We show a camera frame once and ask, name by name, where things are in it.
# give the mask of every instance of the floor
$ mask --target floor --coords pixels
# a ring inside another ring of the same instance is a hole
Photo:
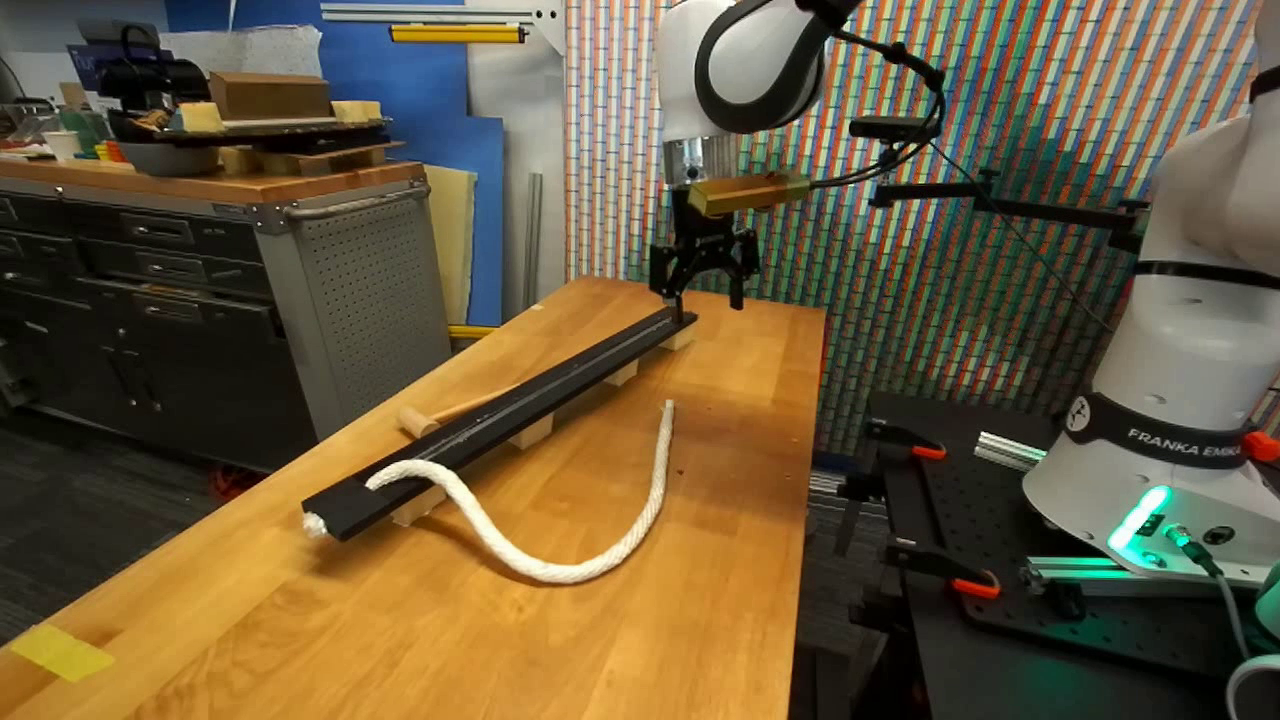
[[[0,645],[218,509],[206,463],[0,419]]]
[[[147,547],[195,524],[219,498],[209,463],[158,457],[45,417],[0,419],[0,645],[95,587]],[[812,480],[794,714],[847,714],[885,635],[847,624],[882,568],[885,509],[847,509]]]

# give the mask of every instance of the colorful wall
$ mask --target colorful wall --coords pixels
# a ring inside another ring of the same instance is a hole
[[[654,45],[662,0],[568,3],[568,275],[645,275],[666,233]],[[1162,156],[1246,107],[1247,0],[863,0],[858,28],[950,67],[940,149],[1001,168],[1001,195],[1117,207]],[[799,122],[752,134],[746,168],[835,176],[872,158],[847,116],[925,113],[925,90],[858,48],[828,52]],[[895,181],[960,181],[940,156]],[[828,308],[820,453],[853,453],[872,391],[1062,408],[1104,343],[1133,257],[1101,233],[993,218],[968,202],[869,207],[869,189],[752,217],[762,299]]]

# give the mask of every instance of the wooden workbench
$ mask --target wooden workbench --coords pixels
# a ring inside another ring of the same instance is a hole
[[[466,470],[527,553],[595,557],[645,504],[673,396],[670,504],[620,573],[513,580],[455,509],[351,543],[300,531],[303,495],[399,442],[404,405],[466,405],[658,308],[582,278],[49,619],[112,666],[69,682],[0,652],[0,714],[785,714],[823,314],[689,303],[685,352]]]
[[[298,202],[307,195],[359,193],[376,183],[425,181],[421,165],[382,165],[334,176],[144,176],[132,165],[32,165],[0,158],[0,183],[49,189],[57,195],[128,195],[128,198],[192,198],[192,202]]]

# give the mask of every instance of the white cable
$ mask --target white cable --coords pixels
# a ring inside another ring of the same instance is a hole
[[[1239,654],[1247,659],[1246,619],[1239,619],[1236,590],[1231,590],[1228,574],[1215,574],[1215,587],[1219,587],[1224,599],[1228,599],[1231,635],[1236,635]]]
[[[620,568],[638,547],[642,540],[647,534],[647,526],[658,524],[658,513],[666,509],[666,490],[670,490],[670,453],[673,453],[673,417],[677,417],[677,405],[670,398],[666,405],[666,419],[662,419],[662,433],[658,433],[658,448],[654,448],[654,485],[647,485],[647,498],[638,514],[638,524],[599,557],[584,560],[584,563],[550,563],[550,560],[538,560],[527,557],[526,547],[516,547],[493,518],[489,513],[481,509],[481,498],[471,495],[471,486],[444,463],[431,463],[431,460],[398,460],[382,470],[372,470],[363,480],[363,486],[385,486],[385,485],[398,485],[398,480],[431,480],[444,486],[444,495],[455,498],[455,509],[470,514],[470,524],[478,526],[478,534],[486,540],[486,547],[506,560],[513,573],[527,574],[527,580],[539,580],[539,585],[584,585],[584,580],[595,580],[613,568]]]

